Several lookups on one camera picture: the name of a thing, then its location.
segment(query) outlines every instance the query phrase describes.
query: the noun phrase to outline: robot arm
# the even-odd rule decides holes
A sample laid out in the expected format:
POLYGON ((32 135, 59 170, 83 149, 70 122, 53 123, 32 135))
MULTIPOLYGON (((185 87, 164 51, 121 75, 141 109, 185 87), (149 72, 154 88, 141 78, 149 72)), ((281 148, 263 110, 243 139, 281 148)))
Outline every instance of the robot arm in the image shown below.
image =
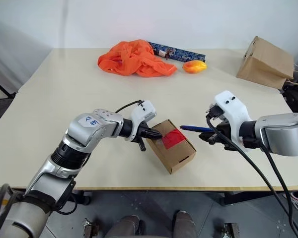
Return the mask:
POLYGON ((12 205, 0 227, 0 237, 39 237, 50 214, 65 205, 75 186, 74 178, 99 141, 122 136, 139 143, 145 151, 142 137, 162 138, 157 130, 147 126, 147 121, 155 116, 151 102, 143 101, 133 110, 131 119, 104 109, 75 118, 58 148, 33 177, 23 198, 12 205))
MULTIPOLYGON (((298 156, 298 113, 251 120, 246 106, 229 91, 218 94, 208 112, 209 117, 222 120, 217 129, 243 151, 263 143, 271 153, 298 156)), ((199 137, 210 144, 222 143, 225 150, 235 150, 212 131, 202 132, 199 137)))

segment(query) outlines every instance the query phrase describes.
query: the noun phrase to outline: small cardboard box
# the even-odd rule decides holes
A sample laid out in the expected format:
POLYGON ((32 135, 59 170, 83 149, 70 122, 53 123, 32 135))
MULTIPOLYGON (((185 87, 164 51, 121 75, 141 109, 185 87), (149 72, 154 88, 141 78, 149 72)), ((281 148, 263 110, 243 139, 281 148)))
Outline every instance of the small cardboard box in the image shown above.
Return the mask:
POLYGON ((286 79, 293 79, 293 73, 292 55, 255 36, 236 77, 281 89, 286 79))
POLYGON ((179 135, 182 138, 180 142, 177 142, 179 137, 173 137, 171 139, 173 141, 169 140, 166 142, 165 139, 169 137, 170 132, 179 133, 179 131, 175 131, 177 128, 170 120, 165 120, 153 128, 158 130, 163 138, 159 140, 147 139, 147 142, 170 174, 175 173, 179 168, 193 159, 196 150, 182 133, 179 135))

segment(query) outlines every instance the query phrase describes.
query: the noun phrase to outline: white table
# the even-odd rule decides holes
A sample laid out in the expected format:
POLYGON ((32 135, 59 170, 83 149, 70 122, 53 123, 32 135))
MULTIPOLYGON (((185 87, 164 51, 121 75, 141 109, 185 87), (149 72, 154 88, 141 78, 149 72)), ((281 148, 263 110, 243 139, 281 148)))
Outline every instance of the white table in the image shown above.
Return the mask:
MULTIPOLYGON (((108 49, 54 49, 31 79, 19 90, 0 120, 0 185, 26 187, 46 157, 62 139, 70 121, 96 108, 116 110, 137 99, 154 104, 153 126, 171 119, 182 124, 206 126, 205 111, 216 94, 229 90, 248 108, 252 119, 289 113, 278 90, 235 77, 243 51, 195 50, 206 54, 208 69, 186 74, 181 62, 169 60, 179 70, 170 77, 141 78, 109 74, 97 66, 108 49)), ((121 111, 128 117, 131 108, 121 111)), ((183 132, 197 149, 193 161, 169 175, 146 143, 123 138, 103 139, 77 176, 79 189, 178 189, 268 190, 251 166, 222 145, 209 145, 194 132, 183 132)), ((265 155, 248 155, 281 189, 265 155)), ((273 155, 290 189, 298 189, 298 157, 273 155)))

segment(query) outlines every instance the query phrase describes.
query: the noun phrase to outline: orange cloth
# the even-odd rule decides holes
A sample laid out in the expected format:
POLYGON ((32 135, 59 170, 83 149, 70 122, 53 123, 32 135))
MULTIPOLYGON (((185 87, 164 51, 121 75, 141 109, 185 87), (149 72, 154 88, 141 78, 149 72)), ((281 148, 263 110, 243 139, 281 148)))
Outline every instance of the orange cloth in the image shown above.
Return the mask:
POLYGON ((151 45, 144 40, 122 41, 98 58, 98 66, 108 72, 142 77, 173 74, 177 68, 154 56, 151 45))

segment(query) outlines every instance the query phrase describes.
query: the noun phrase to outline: red tape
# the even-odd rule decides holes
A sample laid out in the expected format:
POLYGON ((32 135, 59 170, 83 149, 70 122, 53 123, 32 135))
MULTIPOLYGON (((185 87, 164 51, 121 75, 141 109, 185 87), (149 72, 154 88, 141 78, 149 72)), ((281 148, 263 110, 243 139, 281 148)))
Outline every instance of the red tape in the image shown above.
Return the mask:
POLYGON ((180 143, 183 140, 185 140, 185 137, 178 129, 170 131, 162 138, 163 144, 166 149, 171 148, 172 146, 180 143))

